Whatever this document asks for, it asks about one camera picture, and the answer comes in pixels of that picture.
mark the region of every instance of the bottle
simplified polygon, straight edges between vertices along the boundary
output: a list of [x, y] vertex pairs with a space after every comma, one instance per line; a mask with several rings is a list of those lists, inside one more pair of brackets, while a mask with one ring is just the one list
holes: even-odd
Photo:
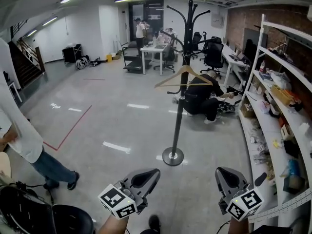
[[261, 66], [260, 66], [260, 70], [259, 70], [261, 73], [264, 73], [264, 71], [265, 71], [265, 62], [263, 61], [262, 63], [261, 63]]

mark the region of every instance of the black coat rack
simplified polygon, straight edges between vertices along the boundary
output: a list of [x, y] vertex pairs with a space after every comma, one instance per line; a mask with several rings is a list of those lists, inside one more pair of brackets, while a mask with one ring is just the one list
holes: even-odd
[[[183, 55], [184, 55], [183, 66], [184, 65], [190, 65], [190, 62], [191, 62], [191, 53], [193, 53], [192, 52], [193, 28], [194, 28], [195, 21], [197, 20], [198, 17], [200, 17], [204, 14], [210, 13], [210, 10], [207, 10], [203, 13], [198, 14], [193, 19], [197, 6], [198, 5], [196, 3], [193, 5], [193, 0], [189, 0], [189, 12], [188, 12], [187, 21], [181, 12], [179, 12], [178, 10], [176, 10], [170, 6], [167, 6], [167, 8], [169, 8], [169, 9], [177, 12], [178, 14], [180, 14], [180, 16], [182, 16], [182, 18], [184, 20], [184, 24], [185, 24], [184, 44], [179, 39], [177, 39], [177, 38], [175, 38], [169, 34], [166, 34], [166, 32], [161, 31], [163, 34], [170, 36], [171, 38], [178, 41], [182, 45], [182, 48], [183, 48], [182, 51], [178, 51], [176, 49], [175, 49], [175, 51], [180, 52], [180, 53], [183, 52]], [[187, 84], [188, 78], [189, 78], [188, 72], [182, 73], [180, 84]], [[162, 153], [162, 160], [170, 166], [177, 166], [177, 165], [181, 164], [182, 161], [184, 160], [184, 153], [182, 152], [181, 149], [177, 148], [177, 142], [179, 139], [179, 133], [180, 133], [180, 128], [181, 128], [182, 113], [183, 113], [186, 88], [187, 88], [186, 86], [180, 86], [179, 91], [177, 91], [176, 93], [167, 92], [168, 94], [174, 94], [174, 95], [181, 92], [180, 97], [179, 97], [178, 108], [177, 108], [177, 116], [176, 116], [176, 123], [175, 123], [175, 136], [174, 136], [173, 146], [166, 148], [164, 150], [164, 152]]]

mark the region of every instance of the wooden hanger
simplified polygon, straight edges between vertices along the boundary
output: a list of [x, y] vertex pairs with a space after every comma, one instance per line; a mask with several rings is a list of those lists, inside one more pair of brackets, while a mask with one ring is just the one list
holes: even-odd
[[[163, 85], [164, 83], [172, 80], [173, 78], [181, 75], [182, 73], [184, 72], [188, 72], [189, 74], [201, 79], [202, 81], [204, 81], [205, 83], [198, 83], [198, 84], [173, 84], [173, 85]], [[207, 80], [206, 78], [198, 75], [197, 73], [194, 72], [194, 70], [189, 66], [189, 65], [184, 65], [182, 68], [180, 68], [180, 70], [174, 74], [173, 76], [163, 80], [162, 82], [160, 83], [157, 83], [155, 85], [155, 88], [157, 87], [170, 87], [170, 86], [202, 86], [202, 85], [212, 85], [213, 83], [209, 80]]]

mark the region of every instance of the concrete floor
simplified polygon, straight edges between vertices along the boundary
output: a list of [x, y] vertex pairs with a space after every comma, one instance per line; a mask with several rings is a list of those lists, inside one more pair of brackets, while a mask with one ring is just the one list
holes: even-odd
[[[176, 69], [181, 62], [179, 57]], [[222, 216], [218, 206], [221, 194], [215, 169], [231, 167], [251, 179], [239, 119], [234, 114], [227, 115], [215, 124], [205, 125], [204, 116], [183, 116], [178, 147], [185, 159], [181, 165], [170, 167], [162, 161], [161, 154], [172, 146], [177, 105], [172, 104], [171, 95], [154, 89], [154, 85], [172, 72], [164, 70], [161, 77], [158, 70], [150, 68], [146, 75], [141, 75], [128, 73], [123, 66], [121, 58], [76, 71], [44, 97], [22, 107], [42, 135], [46, 151], [80, 173], [75, 190], [69, 191], [61, 183], [53, 191], [55, 202], [84, 209], [98, 221], [99, 227], [109, 213], [98, 201], [98, 194], [133, 170], [158, 168], [159, 183], [147, 197], [149, 206], [142, 214], [130, 217], [130, 233], [138, 234], [148, 228], [151, 214], [159, 215], [163, 234], [216, 233], [230, 216]], [[196, 72], [205, 68], [199, 59], [192, 60], [191, 66]], [[229, 85], [235, 83], [231, 76]], [[148, 108], [129, 107], [129, 103]], [[130, 150], [113, 149], [104, 142]], [[43, 177], [18, 154], [12, 150], [8, 154], [14, 179], [29, 185], [44, 183]], [[49, 201], [43, 189], [36, 191]], [[227, 231], [225, 226], [220, 233]]]

